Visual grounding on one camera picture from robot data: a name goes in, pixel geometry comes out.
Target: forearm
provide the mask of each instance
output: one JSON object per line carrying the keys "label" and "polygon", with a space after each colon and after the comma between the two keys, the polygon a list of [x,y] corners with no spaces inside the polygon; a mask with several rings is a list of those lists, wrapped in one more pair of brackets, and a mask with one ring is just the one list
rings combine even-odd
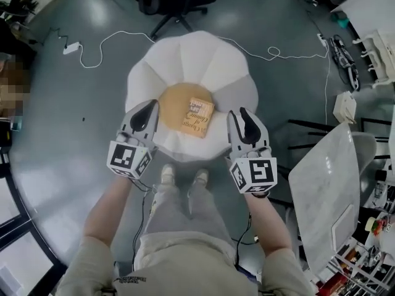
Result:
{"label": "forearm", "polygon": [[288,229],[269,199],[258,199],[251,194],[246,194],[245,198],[252,216],[252,227],[266,256],[279,249],[292,249]]}
{"label": "forearm", "polygon": [[116,176],[90,211],[85,221],[83,235],[94,237],[110,247],[112,239],[117,232],[130,190],[130,180]]}

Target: shirt sleeve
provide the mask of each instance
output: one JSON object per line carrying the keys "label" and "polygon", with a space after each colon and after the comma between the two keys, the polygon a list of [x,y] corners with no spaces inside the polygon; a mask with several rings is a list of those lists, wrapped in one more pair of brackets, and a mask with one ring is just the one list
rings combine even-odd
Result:
{"label": "shirt sleeve", "polygon": [[56,296],[100,295],[101,289],[111,287],[113,264],[108,246],[93,237],[84,237]]}
{"label": "shirt sleeve", "polygon": [[290,249],[280,249],[266,258],[262,271],[262,286],[276,295],[314,295],[295,254]]}

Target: person's left arm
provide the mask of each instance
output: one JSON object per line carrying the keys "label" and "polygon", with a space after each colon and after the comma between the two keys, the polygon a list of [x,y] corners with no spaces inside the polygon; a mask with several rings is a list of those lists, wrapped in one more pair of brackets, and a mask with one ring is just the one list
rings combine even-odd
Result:
{"label": "person's left arm", "polygon": [[131,189],[128,178],[116,176],[84,225],[83,238],[56,295],[94,295],[111,287],[113,263],[110,246]]}

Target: white shoe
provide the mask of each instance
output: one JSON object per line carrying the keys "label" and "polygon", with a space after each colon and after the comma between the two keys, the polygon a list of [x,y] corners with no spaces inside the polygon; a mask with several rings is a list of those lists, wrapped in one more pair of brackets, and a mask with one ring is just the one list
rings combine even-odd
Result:
{"label": "white shoe", "polygon": [[175,167],[171,164],[166,164],[162,168],[162,173],[160,174],[160,183],[161,184],[171,184],[175,183]]}
{"label": "white shoe", "polygon": [[202,184],[204,187],[207,186],[209,182],[209,172],[206,169],[200,169],[195,176],[195,180],[193,180],[193,184],[199,183]]}

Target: floor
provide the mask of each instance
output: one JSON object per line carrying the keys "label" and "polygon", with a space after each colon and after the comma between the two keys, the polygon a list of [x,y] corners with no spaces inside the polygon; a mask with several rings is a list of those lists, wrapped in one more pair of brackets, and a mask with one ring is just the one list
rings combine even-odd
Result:
{"label": "floor", "polygon": [[[49,27],[60,28],[69,36],[69,43],[79,41],[84,45],[83,61],[94,65],[99,62],[99,43],[105,37],[119,30],[149,33],[160,19],[159,15],[143,15],[135,0],[55,0],[30,27],[40,40]],[[351,45],[351,35],[330,20],[327,10],[316,9],[304,0],[217,0],[209,6],[207,15],[188,15],[195,29],[235,39],[250,52],[267,57],[269,46],[278,47],[283,55],[324,54],[312,19],[326,37],[339,34],[346,45]],[[181,25],[169,23],[160,36],[184,33]],[[102,65],[85,69],[79,63],[79,52],[62,54],[64,43],[52,33],[39,49],[23,129],[15,135],[10,156],[16,183],[39,230],[68,264],[77,250],[83,221],[113,178],[106,168],[106,157],[109,141],[123,118],[127,75],[151,44],[142,36],[118,35],[104,44]],[[358,58],[355,46],[351,51]],[[311,137],[307,137],[306,129],[287,124],[287,119],[325,122],[328,60],[247,59],[259,91],[257,115],[268,129],[272,154],[279,164],[292,168],[306,150],[290,152],[287,147],[306,143]],[[355,95],[357,117],[390,119],[392,87],[372,90],[365,62],[357,60],[357,65],[363,84]],[[350,87],[341,81],[332,62],[327,87],[328,124],[337,124],[331,114],[335,97],[347,90]],[[143,181],[156,183],[161,166],[169,161],[158,153]],[[247,225],[248,212],[223,157],[209,163],[178,165],[177,183],[185,189],[202,166],[210,170],[209,186],[218,209],[230,234],[238,238]],[[128,199],[112,247],[116,260],[131,259],[131,242],[141,221],[142,196],[135,191]],[[291,200],[285,180],[279,179],[272,196]],[[152,195],[148,199],[146,216]],[[252,241],[253,235],[249,231],[244,241]],[[242,266],[253,273],[260,271],[264,256],[258,245],[241,246],[240,255]]]}

